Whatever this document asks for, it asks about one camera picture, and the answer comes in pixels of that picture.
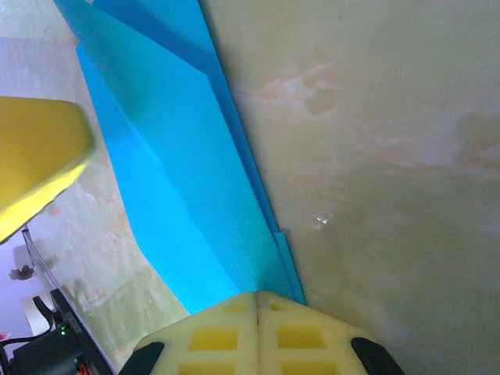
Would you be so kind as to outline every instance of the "beige wall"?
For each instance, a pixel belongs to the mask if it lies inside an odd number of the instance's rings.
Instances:
[[[308,303],[500,373],[500,6],[203,0]]]

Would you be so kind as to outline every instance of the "white wall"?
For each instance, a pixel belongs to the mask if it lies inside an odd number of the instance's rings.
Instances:
[[[30,324],[21,305],[21,300],[43,289],[36,275],[28,280],[12,280],[14,269],[31,266],[30,257],[21,233],[15,234],[0,245],[0,332],[8,331],[11,338],[32,335]],[[19,345],[8,345],[5,349],[12,356],[12,350]]]

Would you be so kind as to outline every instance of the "yellow foam grid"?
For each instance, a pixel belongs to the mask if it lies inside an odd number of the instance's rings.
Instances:
[[[366,375],[366,332],[281,298],[244,293],[143,339],[165,343],[152,375]]]
[[[78,105],[0,97],[0,241],[68,188],[94,147]]]

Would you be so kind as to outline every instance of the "yellow sponge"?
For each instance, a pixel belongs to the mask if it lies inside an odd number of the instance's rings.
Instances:
[[[366,375],[351,346],[370,336],[279,297],[244,293],[144,338],[165,348],[152,375]]]
[[[81,174],[95,143],[76,104],[0,97],[0,241]]]

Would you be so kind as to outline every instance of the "water stain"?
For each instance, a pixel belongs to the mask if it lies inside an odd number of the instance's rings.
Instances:
[[[462,145],[457,163],[460,166],[479,166],[500,170],[500,160],[481,154],[500,146],[500,117],[471,113],[459,121],[459,141]]]
[[[48,207],[48,215],[49,216],[58,216],[61,214],[61,208],[58,207],[57,205],[50,205]]]
[[[337,90],[333,88],[316,89],[313,96],[305,101],[305,105],[312,115],[317,116],[331,111],[337,102],[337,96]]]

